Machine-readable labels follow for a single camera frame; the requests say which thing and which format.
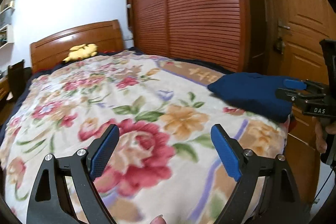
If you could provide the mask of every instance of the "door handle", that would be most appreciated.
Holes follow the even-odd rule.
[[[291,27],[289,27],[289,26],[284,26],[284,25],[278,25],[278,27],[280,27],[280,28],[284,28],[284,29],[286,29],[286,30],[290,30],[290,29],[291,29]]]
[[[286,30],[290,30],[291,29],[291,27],[283,25],[281,19],[278,19],[278,27],[284,28]]]

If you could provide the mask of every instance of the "dark blue blanket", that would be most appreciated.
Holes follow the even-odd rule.
[[[285,122],[292,111],[292,103],[275,97],[277,88],[286,88],[285,79],[292,78],[241,72],[222,76],[208,85],[208,89],[234,107]]]

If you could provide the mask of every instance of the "red rose pattern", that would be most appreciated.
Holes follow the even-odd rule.
[[[159,55],[151,55],[149,58],[155,60],[155,59],[160,59],[160,58],[162,58],[162,56],[159,56]]]
[[[167,164],[175,149],[167,145],[168,134],[160,132],[155,123],[133,123],[132,119],[117,123],[111,119],[91,136],[99,138],[113,123],[119,127],[120,141],[103,175],[94,182],[98,192],[106,193],[116,187],[120,196],[133,196],[140,189],[153,187],[171,177]]]
[[[20,188],[26,173],[26,165],[19,157],[13,159],[7,167],[9,178],[15,183],[16,190]]]
[[[37,106],[34,109],[32,117],[34,119],[42,119],[45,115],[49,115],[62,105],[62,101],[50,102],[43,106]]]
[[[80,87],[88,88],[88,87],[91,87],[91,86],[94,86],[94,85],[98,85],[104,79],[105,79],[104,75],[91,75],[87,79],[80,79],[80,80],[76,80],[76,81],[67,82],[63,85],[63,89],[65,89],[65,91],[72,91],[72,90],[76,90]]]
[[[16,214],[16,210],[15,210],[14,207],[11,207],[10,210],[12,211],[12,213],[13,213],[15,216],[17,216],[17,214]]]
[[[83,142],[92,136],[96,136],[98,118],[88,118],[80,126],[78,137]]]
[[[75,113],[74,115],[68,115],[68,116],[64,116],[60,126],[61,127],[72,127],[72,125],[74,124],[74,119],[76,119],[78,117],[78,114]]]
[[[101,70],[106,70],[106,69],[110,68],[111,66],[114,66],[114,64],[113,64],[113,63],[108,63],[108,64],[106,64],[106,65],[102,65],[102,66],[100,67],[100,69],[101,69]],[[111,70],[111,71],[116,71],[117,69],[116,69],[116,68],[111,68],[110,70]]]
[[[16,117],[9,123],[10,127],[17,127],[21,121],[21,117]]]
[[[14,137],[19,133],[20,129],[21,129],[21,127],[18,127],[14,130],[14,132],[13,132]]]
[[[245,110],[240,109],[240,108],[235,108],[235,107],[224,107],[223,112],[234,115],[234,116],[240,116],[245,113]]]
[[[139,84],[139,81],[136,78],[127,76],[120,83],[118,83],[116,86],[119,89],[124,89],[124,88],[128,87],[129,85],[136,85],[136,84]]]
[[[77,68],[81,68],[81,67],[83,67],[83,66],[85,66],[85,65],[86,65],[86,62],[85,62],[85,61],[78,61],[78,62],[75,63],[75,66],[76,66]]]
[[[41,82],[46,83],[49,79],[48,75],[43,75],[40,78],[38,78]]]

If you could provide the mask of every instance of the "finger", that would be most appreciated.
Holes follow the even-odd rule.
[[[336,134],[336,122],[333,122],[332,124],[325,127],[325,130],[328,134]]]
[[[159,215],[154,218],[150,224],[167,224],[166,221],[162,218],[163,215]]]
[[[321,154],[325,153],[327,150],[327,143],[325,142],[324,139],[316,139],[316,149],[318,152]]]
[[[322,125],[320,121],[316,121],[315,134],[316,134],[316,139],[323,139],[323,130],[322,130]]]
[[[314,116],[311,119],[312,119],[313,122],[319,122],[320,121],[320,119],[318,117],[314,117]]]

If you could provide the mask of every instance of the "metal screw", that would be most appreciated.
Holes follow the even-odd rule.
[[[77,151],[77,155],[78,155],[78,156],[83,156],[85,153],[86,153],[85,149],[79,149],[79,150]]]
[[[286,158],[283,154],[277,155],[278,160],[284,161]]]
[[[244,154],[245,154],[246,156],[252,156],[252,155],[253,155],[253,151],[252,151],[251,149],[245,149],[245,150],[244,150]]]
[[[53,158],[52,154],[48,154],[44,157],[45,160],[51,160]]]

